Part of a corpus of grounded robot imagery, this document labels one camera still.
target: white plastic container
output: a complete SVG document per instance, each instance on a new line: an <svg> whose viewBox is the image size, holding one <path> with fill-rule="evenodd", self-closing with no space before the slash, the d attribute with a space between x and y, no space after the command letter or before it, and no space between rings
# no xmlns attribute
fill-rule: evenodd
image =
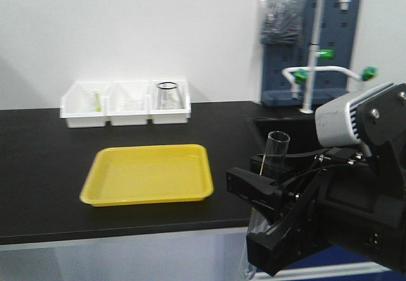
<svg viewBox="0 0 406 281"><path fill-rule="evenodd" d="M162 105L159 103L162 97L159 95L160 89L157 85L162 82L174 82L177 84L179 92L173 90L181 97L180 105L178 105L177 108L162 108ZM188 122L192 109L190 106L190 93L186 80L168 79L152 81L150 85L149 100L150 117L154 124L182 124Z"/></svg>
<svg viewBox="0 0 406 281"><path fill-rule="evenodd" d="M107 93L107 116L113 126L148 122L148 81L113 82Z"/></svg>
<svg viewBox="0 0 406 281"><path fill-rule="evenodd" d="M109 82L76 82L61 98L60 117L68 127L106 125L105 94Z"/></svg>

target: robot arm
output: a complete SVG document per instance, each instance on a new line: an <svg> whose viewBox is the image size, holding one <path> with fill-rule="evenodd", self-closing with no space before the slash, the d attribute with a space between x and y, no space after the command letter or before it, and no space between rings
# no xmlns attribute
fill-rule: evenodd
<svg viewBox="0 0 406 281"><path fill-rule="evenodd" d="M406 84L344 95L318 108L315 122L331 148L306 169L287 159L279 185L227 171L228 191L270 224L247 234L249 262L274 275L335 244L406 273Z"/></svg>

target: white compartment organizer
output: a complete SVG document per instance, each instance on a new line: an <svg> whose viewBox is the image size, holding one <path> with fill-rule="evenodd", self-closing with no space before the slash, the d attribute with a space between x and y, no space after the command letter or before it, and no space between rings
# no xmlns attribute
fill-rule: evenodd
<svg viewBox="0 0 406 281"><path fill-rule="evenodd" d="M76 82L61 98L68 127L179 124L190 118L186 80Z"/></svg>
<svg viewBox="0 0 406 281"><path fill-rule="evenodd" d="M154 124L188 122L192 109L186 80L152 81L149 99L151 106L150 118Z"/></svg>
<svg viewBox="0 0 406 281"><path fill-rule="evenodd" d="M107 93L107 116L113 126L148 122L148 81L113 82Z"/></svg>
<svg viewBox="0 0 406 281"><path fill-rule="evenodd" d="M109 82L76 82L61 98L60 117L68 127L103 127Z"/></svg>

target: glass test tube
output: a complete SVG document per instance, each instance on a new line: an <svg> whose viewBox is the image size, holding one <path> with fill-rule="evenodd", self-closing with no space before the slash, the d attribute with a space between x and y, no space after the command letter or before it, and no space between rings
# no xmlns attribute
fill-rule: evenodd
<svg viewBox="0 0 406 281"><path fill-rule="evenodd" d="M265 153L262 159L260 175L269 177L281 184L280 173L283 170L287 149L291 138L288 134L281 131L272 131L268 133ZM269 229L267 220L254 208L251 211L247 233L265 232ZM247 242L244 243L242 251L239 276L241 280L250 280L254 278L256 267L247 258Z"/></svg>

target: sink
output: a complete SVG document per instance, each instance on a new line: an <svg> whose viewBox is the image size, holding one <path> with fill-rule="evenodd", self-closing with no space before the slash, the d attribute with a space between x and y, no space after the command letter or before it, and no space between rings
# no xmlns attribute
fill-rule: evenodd
<svg viewBox="0 0 406 281"><path fill-rule="evenodd" d="M249 122L256 139L264 149L270 131L282 131L291 137L289 154L310 152L322 148L317 140L314 115L286 118L259 117L250 119Z"/></svg>
<svg viewBox="0 0 406 281"><path fill-rule="evenodd" d="M323 148L317 140L314 115L301 114L284 118L258 117L249 119L249 126L263 152L270 131L282 131L291 137L288 154L301 154ZM313 160L314 154L306 155L301 159L287 159L284 169L286 172L290 172L292 169L302 170L310 166ZM250 163L251 172L259 173L262 156L251 157Z"/></svg>

